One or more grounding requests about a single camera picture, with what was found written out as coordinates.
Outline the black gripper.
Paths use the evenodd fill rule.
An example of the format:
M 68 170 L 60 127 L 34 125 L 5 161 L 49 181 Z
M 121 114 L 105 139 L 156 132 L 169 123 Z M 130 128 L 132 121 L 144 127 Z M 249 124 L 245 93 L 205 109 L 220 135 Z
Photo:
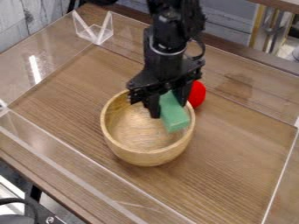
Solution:
M 128 99 L 132 104 L 141 102 L 153 119 L 160 118 L 160 96 L 172 91 L 174 98 L 184 107 L 192 91 L 192 83 L 201 77 L 204 66 L 205 45 L 193 57 L 184 55 L 184 51 L 174 54 L 158 52 L 154 49 L 153 32 L 144 30 L 144 68 L 128 81 Z

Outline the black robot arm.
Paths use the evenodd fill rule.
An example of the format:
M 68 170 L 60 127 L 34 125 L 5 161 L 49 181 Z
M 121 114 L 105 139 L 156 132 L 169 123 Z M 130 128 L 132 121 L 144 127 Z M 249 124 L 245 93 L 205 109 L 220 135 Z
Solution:
M 158 100 L 173 92 L 174 100 L 186 103 L 192 82 L 201 77 L 204 54 L 185 54 L 186 45 L 194 42 L 200 48 L 205 15 L 200 0 L 146 0 L 150 25 L 144 28 L 144 67 L 128 81 L 130 103 L 142 103 L 149 116 L 161 116 Z

